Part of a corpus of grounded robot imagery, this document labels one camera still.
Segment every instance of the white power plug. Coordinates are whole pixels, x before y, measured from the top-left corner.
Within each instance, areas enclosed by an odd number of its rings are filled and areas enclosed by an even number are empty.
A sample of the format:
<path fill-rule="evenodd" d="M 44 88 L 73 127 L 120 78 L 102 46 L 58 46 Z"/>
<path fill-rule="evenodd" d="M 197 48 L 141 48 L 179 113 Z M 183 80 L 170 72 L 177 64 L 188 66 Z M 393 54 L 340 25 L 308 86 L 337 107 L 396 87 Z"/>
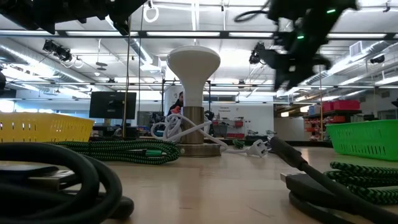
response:
<path fill-rule="evenodd" d="M 248 156 L 255 155 L 262 158 L 263 156 L 268 154 L 268 150 L 266 148 L 266 144 L 261 139 L 259 139 L 255 143 L 253 143 L 253 145 L 248 150 L 246 150 L 246 154 Z"/>

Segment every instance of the monitor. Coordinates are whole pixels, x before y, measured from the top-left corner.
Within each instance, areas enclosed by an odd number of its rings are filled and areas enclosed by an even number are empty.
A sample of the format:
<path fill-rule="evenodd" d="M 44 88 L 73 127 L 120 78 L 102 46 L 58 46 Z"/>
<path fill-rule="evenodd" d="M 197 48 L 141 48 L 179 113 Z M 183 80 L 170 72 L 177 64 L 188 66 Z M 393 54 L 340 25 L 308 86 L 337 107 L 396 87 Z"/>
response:
<path fill-rule="evenodd" d="M 97 91 L 91 94 L 90 118 L 123 119 L 124 94 L 110 91 Z M 137 93 L 127 93 L 126 119 L 136 118 Z"/>

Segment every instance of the metal lamp base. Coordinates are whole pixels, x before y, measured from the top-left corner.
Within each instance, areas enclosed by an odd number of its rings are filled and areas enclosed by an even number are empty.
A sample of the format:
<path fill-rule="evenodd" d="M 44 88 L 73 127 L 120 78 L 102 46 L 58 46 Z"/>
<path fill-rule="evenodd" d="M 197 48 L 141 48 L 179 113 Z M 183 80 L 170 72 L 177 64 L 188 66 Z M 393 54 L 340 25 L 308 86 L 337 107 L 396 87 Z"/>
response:
<path fill-rule="evenodd" d="M 178 144 L 182 157 L 215 157 L 221 156 L 218 144 Z"/>

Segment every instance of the green led light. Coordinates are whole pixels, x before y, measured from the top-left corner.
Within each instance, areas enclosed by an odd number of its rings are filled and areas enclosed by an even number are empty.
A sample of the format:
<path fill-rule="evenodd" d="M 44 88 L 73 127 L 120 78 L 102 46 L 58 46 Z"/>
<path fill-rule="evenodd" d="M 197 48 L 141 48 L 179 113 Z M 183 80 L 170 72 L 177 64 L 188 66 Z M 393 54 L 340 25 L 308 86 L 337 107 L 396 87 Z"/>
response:
<path fill-rule="evenodd" d="M 331 14 L 331 13 L 334 13 L 334 12 L 336 12 L 336 9 L 330 9 L 330 10 L 327 11 L 326 13 L 327 13 L 327 14 Z"/>

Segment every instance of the desk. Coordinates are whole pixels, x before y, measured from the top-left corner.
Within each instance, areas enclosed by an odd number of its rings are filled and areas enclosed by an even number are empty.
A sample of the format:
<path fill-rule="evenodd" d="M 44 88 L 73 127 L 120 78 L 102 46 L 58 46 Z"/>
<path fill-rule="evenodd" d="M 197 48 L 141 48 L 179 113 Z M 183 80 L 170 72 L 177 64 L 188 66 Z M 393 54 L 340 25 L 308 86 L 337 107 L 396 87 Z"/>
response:
<path fill-rule="evenodd" d="M 319 171 L 329 162 L 395 167 L 395 162 L 335 154 L 330 148 L 301 148 Z M 289 203 L 281 172 L 293 172 L 274 154 L 265 158 L 223 153 L 221 157 L 179 158 L 162 166 L 109 163 L 123 183 L 123 194 L 136 209 L 131 220 L 106 224 L 274 224 L 318 223 Z M 398 206 L 388 207 L 398 213 Z M 371 223 L 344 214 L 354 223 Z"/>

